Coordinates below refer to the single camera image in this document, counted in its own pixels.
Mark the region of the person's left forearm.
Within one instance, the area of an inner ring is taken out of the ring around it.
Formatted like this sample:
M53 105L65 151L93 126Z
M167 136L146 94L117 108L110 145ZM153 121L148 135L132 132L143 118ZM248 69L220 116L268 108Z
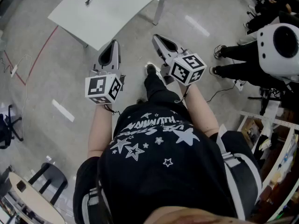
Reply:
M112 115L103 105L96 105L88 139L88 158L100 157L112 141Z

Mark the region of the person's black trouser leg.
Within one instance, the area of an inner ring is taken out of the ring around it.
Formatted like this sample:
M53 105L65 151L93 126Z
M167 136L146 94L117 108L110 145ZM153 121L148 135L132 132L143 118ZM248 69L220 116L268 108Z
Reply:
M149 73L147 75L144 81L144 86L149 102L159 105L178 105L180 107L185 107L182 102L175 103L175 101L179 101L178 94L168 90L156 73Z

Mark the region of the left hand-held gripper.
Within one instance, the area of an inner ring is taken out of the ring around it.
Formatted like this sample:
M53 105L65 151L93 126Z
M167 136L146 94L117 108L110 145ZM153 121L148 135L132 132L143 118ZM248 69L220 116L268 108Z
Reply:
M97 105L114 104L120 91L123 91L125 75L119 70L121 63L120 44L112 40L102 49L98 62L100 66L111 65L111 69L96 69L90 71L85 79L85 97Z

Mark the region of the person's right forearm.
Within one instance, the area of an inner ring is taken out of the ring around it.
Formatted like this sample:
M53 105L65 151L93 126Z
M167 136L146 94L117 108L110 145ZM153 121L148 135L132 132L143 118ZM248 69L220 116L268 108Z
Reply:
M189 86L185 103L195 128L201 130L207 137L218 133L218 121L195 84Z

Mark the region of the white metal table leg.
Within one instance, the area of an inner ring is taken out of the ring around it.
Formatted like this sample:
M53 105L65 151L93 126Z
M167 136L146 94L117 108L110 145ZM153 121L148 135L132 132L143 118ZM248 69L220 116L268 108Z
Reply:
M155 13L155 16L154 16L154 19L153 19L153 22L152 22L155 26L159 23L159 20L162 16L162 12L163 12L163 9L164 9L164 2L165 2L165 0L159 0L158 1L158 6L157 6L157 9L156 9L156 13Z

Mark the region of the black round stool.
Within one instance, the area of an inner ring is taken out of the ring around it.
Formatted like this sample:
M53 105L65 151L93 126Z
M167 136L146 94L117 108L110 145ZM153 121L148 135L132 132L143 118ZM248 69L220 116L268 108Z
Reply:
M50 200L50 203L54 206L62 192L67 188L68 181L59 168L54 164L45 162L42 164L40 170L29 179L28 183L33 186L33 184L42 176L46 182L39 189L39 193L43 194L49 186L56 188L56 192Z

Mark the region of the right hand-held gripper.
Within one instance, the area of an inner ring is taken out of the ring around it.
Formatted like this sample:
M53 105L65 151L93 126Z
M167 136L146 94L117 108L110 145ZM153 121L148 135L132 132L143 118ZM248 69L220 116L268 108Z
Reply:
M176 80L188 86L201 79L207 65L197 53L184 51L178 41L164 35L154 34L152 43L158 56L164 60L160 75L166 85Z

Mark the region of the white robot head shell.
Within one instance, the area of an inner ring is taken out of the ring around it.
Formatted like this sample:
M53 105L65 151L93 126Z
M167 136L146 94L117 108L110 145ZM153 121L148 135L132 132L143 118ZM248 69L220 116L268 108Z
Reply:
M299 75L299 28L279 23L257 32L259 64L262 70L276 77Z

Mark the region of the white power socket block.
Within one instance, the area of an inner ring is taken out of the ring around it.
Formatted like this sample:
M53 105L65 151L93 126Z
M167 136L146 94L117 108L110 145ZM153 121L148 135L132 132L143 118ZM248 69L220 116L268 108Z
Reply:
M235 80L235 87L238 89L239 92L242 92L243 86L246 84L246 81Z

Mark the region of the black star-print shirt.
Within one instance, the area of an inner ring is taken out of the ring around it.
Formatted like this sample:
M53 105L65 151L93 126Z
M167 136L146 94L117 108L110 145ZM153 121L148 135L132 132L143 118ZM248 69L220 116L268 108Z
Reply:
M261 189L242 133L207 137L187 108L144 102L122 113L102 155L78 169L73 214L76 224L235 224Z

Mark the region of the black office chair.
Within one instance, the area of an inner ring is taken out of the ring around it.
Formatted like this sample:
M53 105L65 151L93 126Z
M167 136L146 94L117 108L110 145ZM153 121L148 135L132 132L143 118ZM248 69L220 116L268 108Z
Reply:
M15 121L12 121L11 110L13 105L8 106L8 115L3 115L0 113L0 150L7 149L11 141L15 138L18 141L23 142L24 138L20 137L16 130L14 129L14 125L18 121L22 121L22 117L18 117Z

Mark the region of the white shelf unit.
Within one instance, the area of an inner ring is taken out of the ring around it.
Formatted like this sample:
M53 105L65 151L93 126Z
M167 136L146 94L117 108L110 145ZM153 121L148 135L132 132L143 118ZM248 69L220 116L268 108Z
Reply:
M299 116L279 108L263 116L240 112L243 133L260 168L262 189L249 220L277 221L299 206Z

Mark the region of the black metal stand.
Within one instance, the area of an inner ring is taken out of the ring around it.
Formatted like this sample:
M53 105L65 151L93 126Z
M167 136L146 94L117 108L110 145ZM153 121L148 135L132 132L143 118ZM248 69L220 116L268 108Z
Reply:
M278 108L284 109L285 94L286 91L281 91L275 88L267 89L267 88L260 87L259 97L247 97L247 99L261 101L261 110L259 114L263 116L266 113L266 109L271 101L276 102Z

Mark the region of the round beige table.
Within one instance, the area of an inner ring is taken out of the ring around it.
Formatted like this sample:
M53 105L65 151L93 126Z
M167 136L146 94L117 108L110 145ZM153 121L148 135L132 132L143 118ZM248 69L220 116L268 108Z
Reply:
M44 198L37 190L35 190L26 180L18 176L14 172L9 173L9 180L19 198L39 217L51 224L65 224L62 215L56 208ZM16 185L19 181L26 184L26 189L21 193Z

